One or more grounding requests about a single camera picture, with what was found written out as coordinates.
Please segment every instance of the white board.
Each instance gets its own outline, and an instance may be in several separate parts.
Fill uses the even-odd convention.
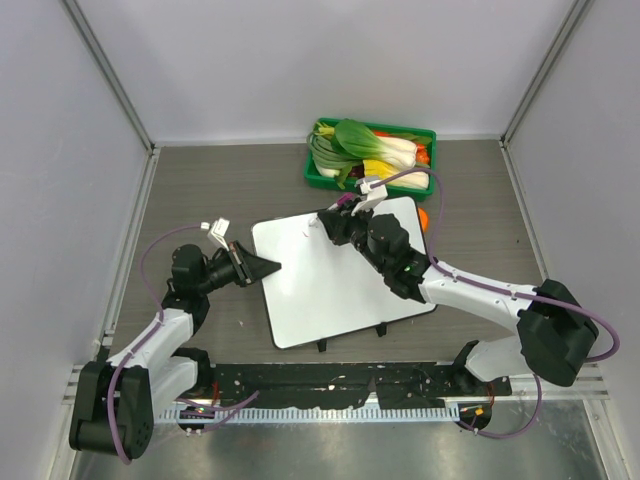
[[[376,215],[392,213],[409,232],[409,242],[425,253],[415,202],[385,200]],[[289,348],[381,323],[431,312],[434,305],[391,293],[351,244],[333,245],[315,213],[257,223],[251,232],[256,254],[282,269],[262,280],[273,341]]]

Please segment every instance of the green plastic crate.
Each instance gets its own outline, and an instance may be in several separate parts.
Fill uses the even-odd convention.
[[[340,120],[335,118],[320,118],[319,122],[326,123],[329,126],[334,127]],[[379,123],[365,123],[365,125],[372,130],[379,130],[381,132],[387,133],[413,133],[415,135],[420,135],[423,137],[431,137],[431,143],[427,145],[427,153],[429,154],[429,158],[431,159],[430,168],[432,170],[436,169],[436,132],[432,130],[422,130],[420,128],[409,128],[409,127],[398,127],[394,125],[382,125]],[[314,188],[324,188],[327,190],[339,190],[343,192],[358,192],[356,189],[356,179],[355,178],[347,178],[345,181],[345,189],[342,190],[336,181],[333,178],[323,177],[318,173],[318,169],[316,168],[316,164],[313,163],[313,155],[309,152],[309,156],[307,157],[307,164],[304,169],[304,178],[307,179],[307,182],[310,186]],[[429,179],[429,187],[426,190],[418,190],[415,188],[407,188],[407,187],[396,187],[393,185],[387,185],[387,192],[390,197],[402,197],[409,196],[414,198],[416,201],[421,202],[427,195],[431,195],[435,190],[435,183],[433,179]]]

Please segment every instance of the cable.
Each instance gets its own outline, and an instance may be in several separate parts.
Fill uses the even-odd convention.
[[[540,414],[540,409],[542,408],[542,385],[540,385],[540,379],[538,378],[537,375],[534,375],[533,379],[536,381],[536,388],[538,389],[538,399],[536,400],[536,409],[533,411],[533,415],[531,415],[531,418],[529,419],[527,424],[524,427],[522,427],[520,430],[517,430],[513,433],[493,433],[493,432],[485,432],[484,430],[476,430],[475,428],[473,428],[473,425],[475,424],[475,418],[473,419],[474,421],[471,422],[471,425],[467,425],[462,420],[460,420],[458,424],[461,425],[463,428],[466,428],[470,432],[474,432],[480,435],[481,437],[493,438],[496,440],[506,440],[508,438],[515,438],[528,432],[529,429],[535,423],[536,419],[538,418],[538,415]]]
[[[444,194],[444,188],[442,186],[442,179],[440,178],[440,176],[434,172],[433,170],[431,170],[430,168],[426,168],[426,167],[414,167],[414,168],[410,168],[409,170],[405,170],[404,172],[400,172],[397,173],[395,175],[392,175],[389,178],[385,178],[384,180],[381,180],[379,182],[374,183],[373,185],[371,185],[372,188],[375,187],[380,187],[382,185],[385,185],[397,178],[403,177],[404,175],[408,175],[410,173],[414,173],[414,172],[423,172],[426,173],[427,175],[431,175],[433,176],[433,178],[435,178],[436,183],[438,185],[438,190],[440,192],[440,211],[438,212],[438,218],[436,219],[435,225],[433,226],[432,229],[432,233],[431,233],[431,238],[429,239],[429,243],[427,246],[427,255],[429,257],[429,262],[431,263],[431,265],[438,270],[440,273],[442,273],[443,275],[447,276],[447,277],[451,277],[453,278],[453,273],[451,273],[449,270],[441,267],[440,265],[438,265],[438,261],[435,259],[434,254],[433,254],[433,246],[435,244],[435,240],[438,236],[438,232],[440,230],[440,225],[442,223],[442,217],[444,214],[444,201],[445,201],[445,194]],[[508,297],[511,297],[512,295],[515,296],[516,298],[521,298],[524,300],[529,300],[531,302],[538,302],[538,303],[545,303],[547,305],[553,305],[555,307],[560,307],[560,308],[564,308],[567,310],[571,310],[574,311],[576,313],[579,313],[580,315],[584,315],[585,317],[589,317],[591,318],[594,322],[596,322],[598,325],[600,325],[602,328],[604,328],[609,335],[611,335],[611,340],[612,340],[612,345],[611,348],[609,350],[607,350],[606,352],[600,354],[600,355],[596,355],[593,357],[589,357],[587,358],[587,362],[599,362],[601,360],[606,360],[607,358],[612,357],[613,355],[616,354],[616,352],[620,349],[620,336],[618,335],[618,332],[616,332],[616,330],[613,328],[613,326],[607,322],[604,318],[602,318],[600,315],[598,315],[597,313],[594,313],[590,310],[587,310],[585,308],[579,307],[577,305],[573,305],[572,303],[567,303],[567,302],[562,302],[560,300],[554,300],[552,298],[547,298],[547,297],[541,297],[541,296],[537,296],[537,295],[530,295],[528,293],[521,293],[521,292],[515,292],[514,294],[512,294],[512,292],[510,290],[504,289],[504,288],[500,288],[500,287],[494,287],[493,285],[488,285],[486,283],[483,282],[479,282],[477,280],[474,280],[472,278],[467,278],[461,275],[457,275],[456,276],[456,280],[466,283],[468,285],[472,285],[474,287],[478,287],[478,288],[482,288],[484,290],[488,290],[490,292],[493,293],[499,293],[501,295],[506,295]]]
[[[131,459],[127,457],[127,454],[124,451],[124,447],[122,446],[122,442],[120,441],[120,434],[118,432],[118,424],[116,422],[115,405],[114,405],[116,385],[118,383],[118,378],[120,378],[120,374],[122,373],[122,370],[124,369],[127,362],[131,360],[133,355],[135,355],[136,352],[138,352],[138,350],[140,350],[143,347],[143,345],[147,343],[156,334],[156,332],[160,329],[160,327],[164,323],[164,309],[162,308],[162,302],[160,301],[160,298],[158,297],[153,287],[151,286],[151,283],[147,279],[147,275],[144,272],[144,262],[147,258],[147,255],[149,255],[149,253],[151,252],[151,250],[165,238],[170,237],[171,235],[174,235],[179,232],[184,232],[186,230],[195,230],[200,228],[201,228],[201,224],[198,223],[195,225],[186,225],[184,227],[178,227],[178,228],[174,228],[173,230],[169,230],[168,232],[160,235],[153,242],[151,242],[151,244],[147,247],[147,249],[142,253],[142,256],[140,257],[140,262],[138,264],[138,268],[140,270],[140,276],[142,277],[142,282],[147,288],[147,291],[149,292],[149,295],[151,296],[151,299],[153,300],[153,303],[156,306],[156,309],[158,312],[158,321],[154,322],[151,330],[149,330],[149,332],[138,343],[136,343],[131,348],[131,350],[124,356],[120,364],[116,367],[116,370],[113,373],[113,376],[111,377],[111,381],[109,382],[109,389],[107,390],[107,418],[109,420],[109,429],[111,431],[111,438],[113,440],[113,445],[116,448],[116,453],[118,454],[118,457],[120,458],[120,460],[122,460],[122,463],[124,463],[125,465],[130,465]],[[200,404],[195,404],[195,405],[198,408],[207,408],[207,409],[212,409],[213,411],[215,410],[223,411],[223,410],[230,410],[230,409],[236,408],[237,410],[236,412],[233,412],[227,418],[225,418],[226,421],[229,421],[227,419],[230,419],[230,417],[232,418],[233,416],[237,415],[238,412],[242,408],[244,408],[244,406],[246,406],[249,402],[253,401],[257,396],[258,396],[258,392],[254,392],[254,394],[251,395],[246,400],[238,403],[237,405],[232,405],[230,407],[208,407]],[[184,400],[184,399],[181,399],[180,401],[184,403],[191,403],[189,400]],[[223,424],[223,422],[226,423],[226,421],[221,421],[215,425]]]

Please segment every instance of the yellow vegetable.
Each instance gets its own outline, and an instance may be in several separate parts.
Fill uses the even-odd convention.
[[[364,174],[366,177],[370,175],[377,175],[384,180],[385,178],[389,178],[401,171],[403,170],[399,170],[394,165],[390,165],[380,160],[364,160]],[[409,173],[404,177],[392,180],[389,182],[389,185],[426,190],[429,187],[429,175],[425,175],[422,172]]]

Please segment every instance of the white panel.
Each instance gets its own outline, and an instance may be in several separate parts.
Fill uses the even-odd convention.
[[[425,253],[416,203],[385,200],[376,215],[392,213]],[[336,247],[315,213],[260,222],[251,233],[256,254],[282,263],[262,280],[273,342],[279,348],[370,328],[431,312],[435,305],[403,300],[351,244]]]
[[[640,442],[638,25],[637,0],[594,2],[512,145],[551,274],[621,334],[602,369],[635,445],[630,462]],[[596,349],[608,345],[603,332]]]
[[[156,141],[501,134],[571,0],[81,0]]]
[[[59,2],[1,2],[0,44],[1,476],[40,480],[145,153]]]

